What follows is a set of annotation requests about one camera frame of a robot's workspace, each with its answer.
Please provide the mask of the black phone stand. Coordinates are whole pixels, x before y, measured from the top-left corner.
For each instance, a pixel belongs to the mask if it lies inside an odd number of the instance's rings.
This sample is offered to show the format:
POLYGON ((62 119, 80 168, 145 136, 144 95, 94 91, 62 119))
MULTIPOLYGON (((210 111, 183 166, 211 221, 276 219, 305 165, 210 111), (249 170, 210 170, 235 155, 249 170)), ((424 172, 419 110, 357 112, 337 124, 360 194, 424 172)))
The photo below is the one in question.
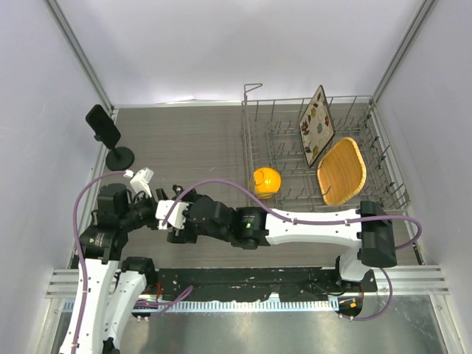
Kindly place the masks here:
MULTIPOLYGON (((167 201, 167 200, 173 200, 174 201, 174 200, 177 199, 177 197, 179 197, 184 192, 184 188, 180 185, 177 185, 177 184, 174 184, 172 186, 172 190, 173 190, 174 196, 172 198, 170 198, 166 194, 166 192, 163 188, 157 188, 156 189, 156 200, 157 201, 167 201)), ((181 200, 183 202, 187 202, 187 203, 194 203, 197 200, 197 197, 198 197, 198 193, 196 192, 195 189, 192 189, 181 200)))
POLYGON ((128 147, 117 147, 121 138, 121 133, 113 133, 110 136, 100 136, 95 134, 94 138, 102 142, 108 149, 105 157, 105 166, 110 171, 127 170, 135 161, 133 151, 128 147))

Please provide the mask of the black phone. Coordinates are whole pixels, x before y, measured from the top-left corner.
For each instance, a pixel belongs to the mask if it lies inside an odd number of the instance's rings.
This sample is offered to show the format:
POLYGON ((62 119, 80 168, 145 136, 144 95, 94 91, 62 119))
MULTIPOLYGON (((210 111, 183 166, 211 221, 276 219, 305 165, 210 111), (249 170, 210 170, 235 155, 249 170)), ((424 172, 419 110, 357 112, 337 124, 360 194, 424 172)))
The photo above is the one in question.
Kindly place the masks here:
POLYGON ((92 107, 86 115, 86 122, 94 131, 94 138, 98 142, 102 142, 109 150, 116 147, 121 134, 101 105, 96 104, 92 107))

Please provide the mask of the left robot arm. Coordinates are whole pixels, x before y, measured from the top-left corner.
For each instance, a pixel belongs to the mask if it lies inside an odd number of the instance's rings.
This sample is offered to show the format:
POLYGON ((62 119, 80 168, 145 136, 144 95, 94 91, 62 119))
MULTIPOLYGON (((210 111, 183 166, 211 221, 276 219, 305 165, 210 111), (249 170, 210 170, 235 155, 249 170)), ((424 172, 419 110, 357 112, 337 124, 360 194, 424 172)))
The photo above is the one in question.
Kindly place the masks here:
POLYGON ((133 195, 123 184, 101 187, 91 224, 80 234, 79 282, 60 353, 119 353, 139 296, 157 284, 150 258, 122 250, 130 232, 154 228, 157 203, 149 191, 133 195))

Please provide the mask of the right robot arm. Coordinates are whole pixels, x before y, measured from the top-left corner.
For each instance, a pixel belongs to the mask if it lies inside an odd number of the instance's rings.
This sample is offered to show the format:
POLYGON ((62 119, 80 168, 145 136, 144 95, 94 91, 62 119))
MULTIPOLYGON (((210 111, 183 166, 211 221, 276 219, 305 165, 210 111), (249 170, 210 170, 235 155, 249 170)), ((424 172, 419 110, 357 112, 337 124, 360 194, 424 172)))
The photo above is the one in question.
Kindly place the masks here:
POLYGON ((254 250, 285 243, 326 243, 346 248, 336 259, 334 285, 350 291, 371 268, 398 264, 393 225, 381 207, 362 201, 338 212, 287 212, 246 206, 230 208, 208 196, 194 202, 160 201, 155 213, 160 229, 172 228, 176 243, 194 243, 203 235, 254 250))

